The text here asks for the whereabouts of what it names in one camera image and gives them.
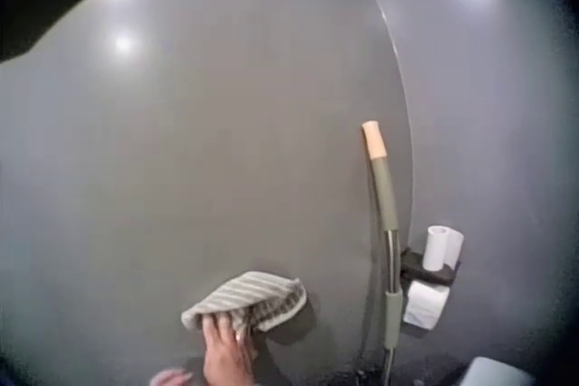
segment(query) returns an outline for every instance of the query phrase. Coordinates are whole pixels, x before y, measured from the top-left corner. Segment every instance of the striped towel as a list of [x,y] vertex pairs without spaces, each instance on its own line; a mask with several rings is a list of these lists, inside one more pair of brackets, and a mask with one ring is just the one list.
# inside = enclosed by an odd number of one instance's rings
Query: striped towel
[[267,332],[291,319],[306,305],[308,295],[299,279],[290,280],[259,271],[248,271],[218,287],[204,300],[181,314],[189,330],[201,327],[201,315],[227,312],[233,330],[247,325]]

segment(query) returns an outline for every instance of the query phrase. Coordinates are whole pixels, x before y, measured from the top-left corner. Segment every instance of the handle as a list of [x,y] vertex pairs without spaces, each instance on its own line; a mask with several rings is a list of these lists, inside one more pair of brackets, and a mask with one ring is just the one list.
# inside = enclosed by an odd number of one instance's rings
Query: handle
[[386,157],[386,146],[380,134],[378,121],[366,121],[362,124],[362,129],[364,130],[365,143],[368,148],[370,160]]

